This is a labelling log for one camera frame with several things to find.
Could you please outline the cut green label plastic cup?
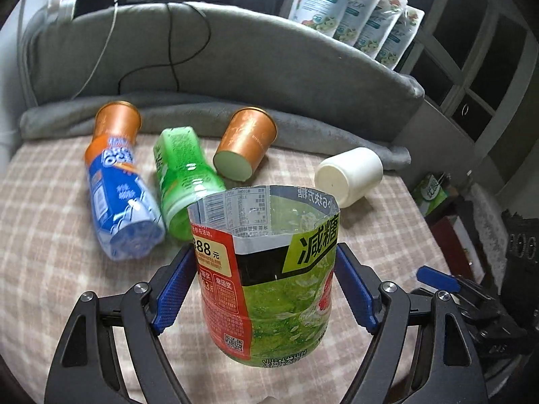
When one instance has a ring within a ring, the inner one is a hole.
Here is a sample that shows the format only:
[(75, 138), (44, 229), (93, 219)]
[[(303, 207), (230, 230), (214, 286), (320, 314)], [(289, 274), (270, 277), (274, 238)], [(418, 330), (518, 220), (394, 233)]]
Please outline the cut green label plastic cup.
[(258, 368), (297, 362), (331, 313), (340, 208), (312, 188), (261, 185), (188, 208), (204, 320), (227, 356)]

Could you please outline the white plastic cup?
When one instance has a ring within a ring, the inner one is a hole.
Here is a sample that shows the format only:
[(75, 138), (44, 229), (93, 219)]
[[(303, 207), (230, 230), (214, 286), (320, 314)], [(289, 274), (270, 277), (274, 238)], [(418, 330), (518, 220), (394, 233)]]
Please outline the white plastic cup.
[(376, 152), (359, 147), (322, 161), (315, 170), (314, 185), (334, 196), (340, 208), (347, 208), (374, 189), (383, 175)]

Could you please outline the blue orange bottle cup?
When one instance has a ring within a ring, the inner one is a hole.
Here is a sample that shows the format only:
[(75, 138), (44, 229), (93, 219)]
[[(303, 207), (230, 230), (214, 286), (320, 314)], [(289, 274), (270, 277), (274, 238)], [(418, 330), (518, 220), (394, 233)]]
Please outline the blue orange bottle cup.
[(134, 165), (132, 145), (108, 134), (85, 151), (94, 231), (113, 261), (141, 259), (165, 237), (158, 203)]

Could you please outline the green plastic bottle cup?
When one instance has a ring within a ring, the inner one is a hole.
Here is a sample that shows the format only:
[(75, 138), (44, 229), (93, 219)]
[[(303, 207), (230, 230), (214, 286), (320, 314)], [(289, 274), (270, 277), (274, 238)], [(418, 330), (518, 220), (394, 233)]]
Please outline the green plastic bottle cup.
[(170, 235), (192, 238), (187, 207), (205, 196), (226, 190), (207, 163), (198, 136), (191, 127), (168, 128), (154, 144), (161, 213)]

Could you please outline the orange paper cup right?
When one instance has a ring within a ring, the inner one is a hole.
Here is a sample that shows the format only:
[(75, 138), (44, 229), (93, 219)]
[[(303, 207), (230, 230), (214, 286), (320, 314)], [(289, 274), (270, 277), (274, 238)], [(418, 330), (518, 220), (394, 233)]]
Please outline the orange paper cup right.
[(277, 125), (267, 112), (241, 108), (230, 119), (214, 155), (214, 166), (227, 179), (249, 180), (277, 136)]

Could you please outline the orange paper cup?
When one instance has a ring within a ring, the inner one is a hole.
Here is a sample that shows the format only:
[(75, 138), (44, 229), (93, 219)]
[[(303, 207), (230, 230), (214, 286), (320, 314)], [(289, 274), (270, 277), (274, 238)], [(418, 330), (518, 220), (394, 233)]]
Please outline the orange paper cup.
[(241, 108), (230, 119), (214, 155), (214, 166), (227, 179), (249, 180), (277, 136), (277, 125), (267, 112)]
[(134, 145), (141, 125), (141, 114), (134, 105), (123, 100), (113, 101), (96, 113), (92, 138), (109, 135), (124, 138)]

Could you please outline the orange paper cup left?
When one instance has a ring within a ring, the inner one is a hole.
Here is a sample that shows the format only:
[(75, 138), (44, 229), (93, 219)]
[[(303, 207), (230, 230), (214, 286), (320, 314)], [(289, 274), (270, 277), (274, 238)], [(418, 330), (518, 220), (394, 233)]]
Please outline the orange paper cup left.
[(141, 114), (134, 105), (123, 100), (113, 101), (96, 113), (92, 138), (109, 135), (124, 138), (134, 145), (141, 125)]

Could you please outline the green tissue pack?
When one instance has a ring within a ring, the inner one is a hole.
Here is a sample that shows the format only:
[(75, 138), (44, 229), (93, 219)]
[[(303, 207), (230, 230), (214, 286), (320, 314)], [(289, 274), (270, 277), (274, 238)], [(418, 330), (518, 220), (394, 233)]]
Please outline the green tissue pack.
[(412, 197), (419, 209), (419, 212), (424, 216), (431, 214), (438, 206), (440, 206), (448, 194), (444, 189), (444, 180), (447, 179), (445, 172), (428, 173), (412, 192)]

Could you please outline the plaid beige blanket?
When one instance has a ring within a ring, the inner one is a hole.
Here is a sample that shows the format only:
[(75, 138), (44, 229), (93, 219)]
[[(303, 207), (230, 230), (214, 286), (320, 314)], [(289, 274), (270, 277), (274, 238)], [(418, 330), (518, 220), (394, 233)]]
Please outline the plaid beige blanket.
[[(84, 152), (86, 137), (24, 144), (1, 177), (1, 354), (25, 392), (41, 402), (68, 317), (83, 292), (121, 294), (172, 261), (166, 241), (140, 260), (114, 262), (93, 230)], [(405, 290), (417, 269), (447, 265), (402, 179), (387, 174), (343, 211), (339, 238), (383, 280)], [(285, 368), (252, 368), (228, 358), (205, 327), (200, 287), (193, 284), (161, 342), (194, 403), (336, 403), (370, 342), (340, 287), (320, 345)]]

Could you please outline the grey folded fleece blanket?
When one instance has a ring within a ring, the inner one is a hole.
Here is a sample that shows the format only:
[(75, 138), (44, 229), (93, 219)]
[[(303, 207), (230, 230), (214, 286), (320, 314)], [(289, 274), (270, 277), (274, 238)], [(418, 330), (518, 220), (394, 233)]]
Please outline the grey folded fleece blanket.
[[(206, 96), (166, 92), (135, 92), (122, 96), (90, 96), (62, 100), (29, 108), (19, 121), (23, 140), (61, 139), (93, 133), (95, 115), (107, 103), (127, 101), (141, 113), (141, 131), (159, 134), (166, 128), (192, 127), (201, 137), (220, 138), (233, 114), (243, 106)], [(362, 138), (348, 130), (299, 115), (270, 109), (278, 127), (274, 144), (333, 156), (356, 147), (376, 152), (387, 171), (411, 165), (411, 154), (402, 146), (391, 146), (373, 137)]]

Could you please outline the grey sofa backrest cushion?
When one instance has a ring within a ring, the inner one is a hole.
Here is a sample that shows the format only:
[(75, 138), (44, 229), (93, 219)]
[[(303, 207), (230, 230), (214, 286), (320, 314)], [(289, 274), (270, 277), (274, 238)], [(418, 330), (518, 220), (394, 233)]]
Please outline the grey sofa backrest cushion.
[(44, 12), (24, 33), (27, 103), (166, 92), (316, 119), (389, 142), (424, 99), (413, 77), (278, 16), (229, 5), (153, 3), (59, 24)]

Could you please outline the black power adapter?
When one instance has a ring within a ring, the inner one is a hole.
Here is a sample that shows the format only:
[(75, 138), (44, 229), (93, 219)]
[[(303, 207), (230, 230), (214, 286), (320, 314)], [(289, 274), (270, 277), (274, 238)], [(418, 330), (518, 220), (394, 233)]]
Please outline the black power adapter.
[(77, 0), (73, 18), (114, 6), (115, 0)]

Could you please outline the white power strip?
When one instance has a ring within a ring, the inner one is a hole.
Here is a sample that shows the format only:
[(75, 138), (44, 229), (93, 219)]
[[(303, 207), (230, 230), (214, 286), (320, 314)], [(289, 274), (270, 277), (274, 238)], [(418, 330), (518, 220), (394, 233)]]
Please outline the white power strip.
[(47, 0), (46, 22), (64, 24), (73, 20), (77, 0)]

